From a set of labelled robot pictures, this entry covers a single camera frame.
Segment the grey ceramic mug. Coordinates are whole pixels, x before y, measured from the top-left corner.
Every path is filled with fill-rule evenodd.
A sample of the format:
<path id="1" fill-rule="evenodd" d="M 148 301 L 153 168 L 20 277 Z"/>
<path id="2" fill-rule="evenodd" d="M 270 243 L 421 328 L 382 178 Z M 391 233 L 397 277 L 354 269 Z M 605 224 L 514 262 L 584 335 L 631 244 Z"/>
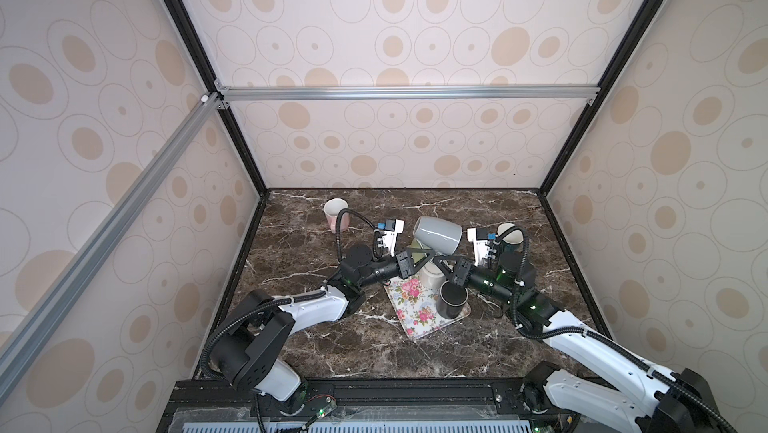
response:
<path id="1" fill-rule="evenodd" d="M 437 217 L 420 217 L 413 229 L 414 239 L 440 254 L 456 252 L 463 235 L 463 228 L 454 222 Z"/>

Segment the dark green ceramic mug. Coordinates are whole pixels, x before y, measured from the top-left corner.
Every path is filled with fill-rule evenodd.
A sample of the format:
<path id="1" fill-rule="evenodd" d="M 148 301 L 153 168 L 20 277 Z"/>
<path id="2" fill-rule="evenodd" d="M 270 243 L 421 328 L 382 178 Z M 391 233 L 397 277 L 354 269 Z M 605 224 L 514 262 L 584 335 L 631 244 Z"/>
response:
<path id="1" fill-rule="evenodd" d="M 496 238 L 500 240 L 499 250 L 515 251 L 524 241 L 524 234 L 514 223 L 501 223 L 497 227 Z"/>

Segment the pink ceramic mug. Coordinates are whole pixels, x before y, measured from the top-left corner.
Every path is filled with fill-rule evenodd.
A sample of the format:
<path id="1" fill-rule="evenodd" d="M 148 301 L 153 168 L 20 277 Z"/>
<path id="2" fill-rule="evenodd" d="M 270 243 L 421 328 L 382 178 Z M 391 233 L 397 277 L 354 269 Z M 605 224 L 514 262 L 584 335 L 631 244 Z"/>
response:
<path id="1" fill-rule="evenodd" d="M 329 230 L 336 232 L 336 223 L 342 210 L 348 207 L 346 200 L 342 198 L 331 198 L 323 205 L 323 213 L 328 223 Z"/>

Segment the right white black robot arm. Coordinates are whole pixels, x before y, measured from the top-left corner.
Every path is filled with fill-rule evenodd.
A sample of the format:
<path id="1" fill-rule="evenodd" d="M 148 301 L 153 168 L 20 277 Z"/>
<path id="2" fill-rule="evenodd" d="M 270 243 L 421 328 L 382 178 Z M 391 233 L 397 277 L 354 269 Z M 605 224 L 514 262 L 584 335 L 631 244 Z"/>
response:
<path id="1" fill-rule="evenodd" d="M 491 242 L 491 262 L 440 253 L 434 264 L 461 289 L 500 301 L 519 335 L 576 360 L 600 377 L 595 383 L 542 361 L 524 377 L 520 402 L 532 414 L 556 408 L 595 420 L 618 432 L 732 432 L 707 381 L 637 355 L 579 320 L 535 286 L 530 241 L 505 247 L 512 226 Z"/>

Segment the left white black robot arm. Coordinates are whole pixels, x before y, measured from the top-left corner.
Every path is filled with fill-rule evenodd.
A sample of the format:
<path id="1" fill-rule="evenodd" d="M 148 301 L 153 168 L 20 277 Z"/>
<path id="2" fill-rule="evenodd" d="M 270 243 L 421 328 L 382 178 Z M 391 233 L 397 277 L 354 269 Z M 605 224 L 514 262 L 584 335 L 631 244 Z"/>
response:
<path id="1" fill-rule="evenodd" d="M 273 297 L 254 290 L 210 333 L 200 354 L 205 376 L 226 381 L 234 390 L 268 395 L 279 402 L 306 396 L 302 377 L 280 359 L 291 335 L 317 324 L 336 322 L 357 312 L 366 300 L 365 288 L 416 275 L 436 256 L 431 248 L 406 248 L 391 254 L 384 240 L 375 249 L 355 244 L 342 249 L 342 223 L 352 215 L 373 232 L 387 233 L 385 223 L 343 208 L 333 228 L 338 266 L 314 291 Z"/>

